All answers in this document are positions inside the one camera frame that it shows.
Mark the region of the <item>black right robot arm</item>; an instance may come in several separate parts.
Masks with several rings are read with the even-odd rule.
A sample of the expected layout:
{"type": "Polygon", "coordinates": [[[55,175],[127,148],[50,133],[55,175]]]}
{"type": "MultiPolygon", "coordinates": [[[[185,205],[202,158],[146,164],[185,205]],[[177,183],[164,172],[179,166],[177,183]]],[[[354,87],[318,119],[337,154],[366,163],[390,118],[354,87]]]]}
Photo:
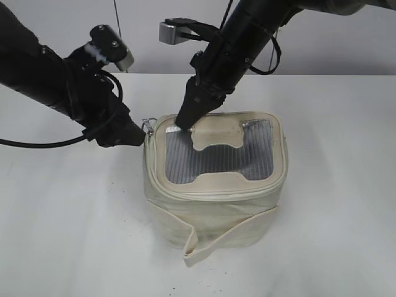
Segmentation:
{"type": "Polygon", "coordinates": [[[166,19],[165,23],[174,28],[186,27],[194,32],[185,35],[186,39],[208,42],[205,51],[195,54],[190,62],[196,73],[187,81],[176,125],[188,130],[219,108],[247,70],[271,74],[252,63],[269,41],[277,55],[282,54],[273,35],[295,14],[312,10],[352,15],[365,5],[395,9],[395,1],[240,1],[221,28],[191,19],[166,19]]]}

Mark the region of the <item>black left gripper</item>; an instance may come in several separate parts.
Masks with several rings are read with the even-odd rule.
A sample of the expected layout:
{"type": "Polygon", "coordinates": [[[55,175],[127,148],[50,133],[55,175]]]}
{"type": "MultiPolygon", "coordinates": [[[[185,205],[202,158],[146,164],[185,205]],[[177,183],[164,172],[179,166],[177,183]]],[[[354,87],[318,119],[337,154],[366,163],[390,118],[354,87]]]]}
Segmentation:
{"type": "Polygon", "coordinates": [[[75,49],[64,62],[71,71],[82,110],[79,124],[101,147],[127,145],[140,147],[145,132],[129,116],[129,109],[113,93],[114,83],[100,73],[103,64],[85,52],[75,49]]]}

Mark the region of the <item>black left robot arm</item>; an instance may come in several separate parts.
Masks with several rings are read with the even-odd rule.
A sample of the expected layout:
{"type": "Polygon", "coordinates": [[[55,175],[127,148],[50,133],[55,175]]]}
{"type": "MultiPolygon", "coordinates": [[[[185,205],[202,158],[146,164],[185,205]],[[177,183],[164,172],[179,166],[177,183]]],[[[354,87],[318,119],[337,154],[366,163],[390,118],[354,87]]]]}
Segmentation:
{"type": "Polygon", "coordinates": [[[32,144],[1,140],[26,149],[65,147],[95,140],[101,147],[139,147],[145,132],[130,117],[123,103],[119,80],[103,67],[120,71],[134,63],[130,49],[105,24],[90,31],[91,40],[61,58],[1,4],[1,85],[35,100],[79,123],[81,136],[62,142],[32,144]]]}

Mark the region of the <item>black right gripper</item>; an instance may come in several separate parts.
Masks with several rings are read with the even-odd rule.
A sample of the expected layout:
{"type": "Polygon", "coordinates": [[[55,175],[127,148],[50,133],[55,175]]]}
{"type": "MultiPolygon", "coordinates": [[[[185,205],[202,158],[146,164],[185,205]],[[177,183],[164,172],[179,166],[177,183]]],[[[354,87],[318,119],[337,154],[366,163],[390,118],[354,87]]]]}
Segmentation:
{"type": "Polygon", "coordinates": [[[257,57],[256,29],[194,29],[208,43],[191,60],[196,74],[189,78],[175,124],[190,129],[200,118],[219,108],[234,92],[257,57]]]}

